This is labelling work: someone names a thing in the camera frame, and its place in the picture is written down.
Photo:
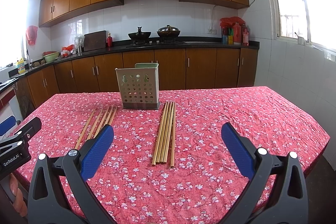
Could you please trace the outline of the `person's left hand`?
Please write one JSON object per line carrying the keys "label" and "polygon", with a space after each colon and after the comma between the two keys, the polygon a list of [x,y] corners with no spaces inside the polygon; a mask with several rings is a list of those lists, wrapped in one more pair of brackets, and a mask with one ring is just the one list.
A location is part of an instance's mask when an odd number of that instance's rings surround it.
{"label": "person's left hand", "polygon": [[16,212],[19,213],[21,217],[25,217],[27,215],[27,205],[23,199],[23,193],[19,189],[18,180],[15,178],[15,176],[12,173],[10,174],[9,185],[10,185],[10,190],[15,197],[15,200],[13,202],[13,207],[16,210]]}

